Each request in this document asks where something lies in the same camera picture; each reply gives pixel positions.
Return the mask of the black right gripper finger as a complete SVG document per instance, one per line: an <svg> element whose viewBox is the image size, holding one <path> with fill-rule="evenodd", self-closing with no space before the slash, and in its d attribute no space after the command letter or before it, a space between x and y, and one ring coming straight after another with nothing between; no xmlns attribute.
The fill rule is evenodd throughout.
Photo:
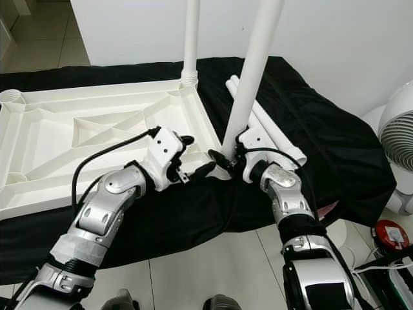
<svg viewBox="0 0 413 310"><path fill-rule="evenodd" d="M210 149L208 151L208 154L216 163L216 165L222 169L222 171L227 172L227 174L236 173L236 163L233 162L233 160L231 160L228 157L225 157L224 154L222 154L218 150Z"/></svg>

